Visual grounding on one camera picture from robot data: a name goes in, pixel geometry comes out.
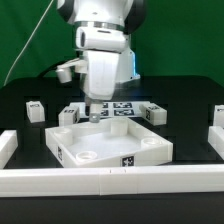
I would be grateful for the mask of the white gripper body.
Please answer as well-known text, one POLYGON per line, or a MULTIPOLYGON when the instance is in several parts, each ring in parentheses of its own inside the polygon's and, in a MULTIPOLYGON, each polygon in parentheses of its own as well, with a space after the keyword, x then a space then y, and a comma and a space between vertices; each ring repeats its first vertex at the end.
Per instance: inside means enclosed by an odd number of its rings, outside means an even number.
POLYGON ((115 91, 119 55, 88 50, 84 52, 83 57, 87 61, 84 93, 92 100, 110 100, 115 91))

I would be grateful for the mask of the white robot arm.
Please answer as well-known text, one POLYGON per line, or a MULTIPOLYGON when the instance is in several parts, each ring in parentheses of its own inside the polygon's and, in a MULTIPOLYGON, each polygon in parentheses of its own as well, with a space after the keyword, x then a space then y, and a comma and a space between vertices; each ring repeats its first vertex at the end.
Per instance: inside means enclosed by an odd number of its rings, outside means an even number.
POLYGON ((62 83, 80 75, 89 120, 97 123, 117 87, 140 78, 130 36, 145 19, 146 0, 57 0, 57 11, 74 26, 80 56, 56 72, 62 83))

